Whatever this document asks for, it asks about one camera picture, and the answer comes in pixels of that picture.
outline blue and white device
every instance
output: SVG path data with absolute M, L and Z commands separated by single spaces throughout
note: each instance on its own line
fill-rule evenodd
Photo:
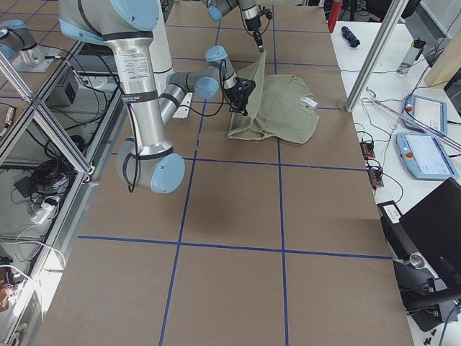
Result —
M 447 104 L 436 99 L 429 99 L 418 95 L 412 95 L 405 105 L 406 115 L 426 126 L 447 135 Z M 413 130 L 419 130 L 412 123 L 405 121 L 405 126 Z
M 460 177 L 439 140 L 425 133 L 398 133 L 396 141 L 403 162 L 416 179 Z

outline blue cable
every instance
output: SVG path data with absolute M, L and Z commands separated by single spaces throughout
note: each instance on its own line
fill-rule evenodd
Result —
M 459 307 L 461 307 L 461 303 L 458 303 L 458 304 L 456 304 L 455 306 L 453 306 L 453 309 L 449 312 L 448 317 L 447 317 L 447 319 L 445 320 L 444 330 L 442 330 L 442 335 L 440 335 L 439 346 L 442 346 L 442 343 L 443 343 L 443 341 L 444 341 L 444 336 L 445 336 L 445 332 L 447 331 L 447 326 L 448 326 L 449 318 L 452 316 L 453 312 L 455 312 L 455 310 L 456 310 L 457 308 L 459 308 Z

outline red cylinder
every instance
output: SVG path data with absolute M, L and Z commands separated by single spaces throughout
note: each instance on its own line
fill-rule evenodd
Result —
M 328 16 L 328 28 L 330 30 L 330 33 L 332 33 L 334 30 L 334 26 L 336 25 L 336 21 L 338 20 L 339 12 L 341 12 L 342 6 L 343 6 L 342 0 L 333 1 L 333 5 L 331 6 L 331 12 L 330 12 L 330 15 Z

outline white power plug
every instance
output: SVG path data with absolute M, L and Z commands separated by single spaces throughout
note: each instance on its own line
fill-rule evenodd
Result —
M 40 205 L 40 209 L 34 213 L 34 216 L 31 217 L 31 222 L 35 223 L 36 225 L 41 225 L 46 221 L 48 216 L 58 207 L 59 204 L 59 197 L 58 196 L 50 196 L 46 197 L 42 204 Z

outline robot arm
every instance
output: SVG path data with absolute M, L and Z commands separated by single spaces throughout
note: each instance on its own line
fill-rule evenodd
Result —
M 242 17 L 245 20 L 246 29 L 253 33 L 253 38 L 260 52 L 264 51 L 261 32 L 261 17 L 272 19 L 269 9 L 260 9 L 256 0 L 202 0 L 208 8 L 208 14 L 215 22 L 219 22 L 227 13 L 240 6 Z
M 117 173 L 132 186 L 169 193 L 182 181 L 184 160 L 173 153 L 164 126 L 187 92 L 205 99 L 221 86 L 231 109 L 246 112 L 254 82 L 239 79 L 221 47 L 207 53 L 208 67 L 201 72 L 173 74 L 158 95 L 149 46 L 152 29 L 159 20 L 156 0 L 60 0 L 60 23 L 64 35 L 87 43 L 108 45 L 115 57 L 122 100 L 133 120 L 134 138 L 127 138 L 117 155 Z
M 7 59 L 13 59 L 19 52 L 28 66 L 38 65 L 45 60 L 27 25 L 21 20 L 7 20 L 0 24 L 0 51 Z

